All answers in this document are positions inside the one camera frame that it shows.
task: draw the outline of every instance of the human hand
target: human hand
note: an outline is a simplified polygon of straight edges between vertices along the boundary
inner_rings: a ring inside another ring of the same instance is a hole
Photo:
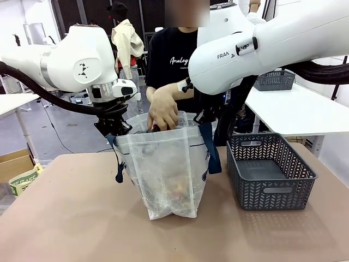
[[[167,126],[175,129],[178,125],[177,104],[172,96],[172,85],[163,86],[157,89],[151,97],[151,106],[148,114],[148,129],[151,130],[155,121],[161,131],[167,130]]]
[[[118,57],[116,57],[116,60],[115,60],[115,72],[119,74],[119,58]]]

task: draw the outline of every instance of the transparent plastic bag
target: transparent plastic bag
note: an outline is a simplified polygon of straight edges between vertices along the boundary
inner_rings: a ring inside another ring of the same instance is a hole
[[[131,134],[114,139],[151,220],[170,214],[196,217],[209,157],[195,116],[179,112],[175,130],[146,133],[148,114],[138,115],[128,120]],[[214,134],[216,122],[210,128]]]

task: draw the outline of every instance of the black t-shirt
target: black t-shirt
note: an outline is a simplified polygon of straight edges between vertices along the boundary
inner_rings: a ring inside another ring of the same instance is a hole
[[[147,86],[158,89],[189,76],[189,59],[197,46],[197,31],[183,33],[177,27],[165,28],[149,44]],[[196,112],[194,99],[178,100],[178,110]]]

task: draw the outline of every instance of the beige tabletop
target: beige tabletop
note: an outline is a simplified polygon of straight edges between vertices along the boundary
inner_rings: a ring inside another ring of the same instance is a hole
[[[304,211],[245,212],[226,175],[210,175],[196,219],[150,221],[113,153],[56,158],[0,217],[0,261],[314,261],[349,259],[349,189],[318,172]]]

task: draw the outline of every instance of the beige jacket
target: beige jacket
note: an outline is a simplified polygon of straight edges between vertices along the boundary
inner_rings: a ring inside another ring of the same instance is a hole
[[[122,68],[125,71],[127,79],[132,79],[130,60],[131,55],[141,57],[144,52],[142,39],[136,34],[134,27],[128,19],[122,21],[113,28],[111,39],[118,49],[118,55]]]

